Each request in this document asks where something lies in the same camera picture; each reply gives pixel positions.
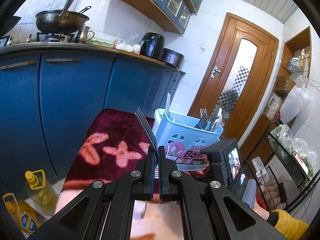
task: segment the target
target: gas stove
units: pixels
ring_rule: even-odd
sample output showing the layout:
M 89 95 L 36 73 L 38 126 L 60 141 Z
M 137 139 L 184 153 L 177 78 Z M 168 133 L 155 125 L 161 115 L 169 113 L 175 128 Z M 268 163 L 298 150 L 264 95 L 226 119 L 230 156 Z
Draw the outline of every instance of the gas stove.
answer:
M 74 34 L 37 33 L 37 42 L 71 42 Z

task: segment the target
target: metal fork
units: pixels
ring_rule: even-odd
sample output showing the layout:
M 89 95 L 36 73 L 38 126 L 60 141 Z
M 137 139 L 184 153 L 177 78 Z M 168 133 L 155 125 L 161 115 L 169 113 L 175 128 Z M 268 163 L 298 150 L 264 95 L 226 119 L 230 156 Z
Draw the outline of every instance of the metal fork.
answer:
M 207 109 L 205 109 L 205 108 L 200 108 L 200 118 L 201 118 L 202 116 L 204 116 L 204 114 L 207 114 Z
M 156 137 L 155 137 L 147 119 L 144 117 L 144 115 L 139 107 L 134 114 L 137 117 L 141 127 L 143 128 L 146 136 L 148 137 L 150 145 L 151 145 L 153 151 L 155 152 L 156 158 L 157 158 L 157 155 L 158 155 L 157 140 L 156 140 Z
M 201 117 L 201 119 L 200 119 L 199 122 L 195 125 L 194 128 L 202 129 L 202 127 L 204 126 L 204 124 L 206 124 L 207 122 L 208 122 L 208 116 L 205 114 L 204 116 Z

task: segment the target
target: countertop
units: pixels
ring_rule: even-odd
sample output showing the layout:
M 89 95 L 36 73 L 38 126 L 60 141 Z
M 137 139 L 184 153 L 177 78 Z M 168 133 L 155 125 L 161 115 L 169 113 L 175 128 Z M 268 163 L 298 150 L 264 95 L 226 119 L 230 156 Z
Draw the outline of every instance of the countertop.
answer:
M 97 51 L 97 52 L 106 52 L 108 54 L 112 54 L 116 57 L 125 57 L 132 58 L 136 60 L 140 60 L 142 62 L 154 63 L 157 66 L 164 67 L 166 69 L 177 72 L 177 69 L 171 66 L 166 65 L 166 63 L 161 62 L 159 60 L 149 58 L 143 55 L 138 55 L 135 53 L 107 48 L 103 46 L 97 45 L 89 45 L 89 44 L 76 44 L 76 43 L 66 43 L 66 42 L 30 42 L 30 43 L 20 43 L 13 44 L 0 48 L 0 57 L 12 55 L 14 53 L 21 52 L 30 52 L 30 51 L 46 51 L 46 50 L 76 50 L 76 51 Z

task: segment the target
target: wall switch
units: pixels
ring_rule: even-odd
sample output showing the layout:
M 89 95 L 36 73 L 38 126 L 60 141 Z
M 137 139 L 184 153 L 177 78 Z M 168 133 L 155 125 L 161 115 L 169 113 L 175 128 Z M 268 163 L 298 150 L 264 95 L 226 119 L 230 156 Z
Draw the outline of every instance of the wall switch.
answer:
M 203 42 L 200 46 L 200 49 L 207 50 L 207 45 Z

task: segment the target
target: yellow sleeve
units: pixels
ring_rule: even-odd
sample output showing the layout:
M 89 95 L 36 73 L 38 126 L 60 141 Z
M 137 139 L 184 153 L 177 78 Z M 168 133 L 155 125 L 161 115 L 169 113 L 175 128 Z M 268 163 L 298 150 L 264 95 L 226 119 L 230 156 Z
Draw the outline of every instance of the yellow sleeve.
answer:
M 288 240 L 299 240 L 308 228 L 305 222 L 293 218 L 284 210 L 276 209 L 273 212 L 278 214 L 278 222 L 275 225 L 275 229 L 281 232 Z

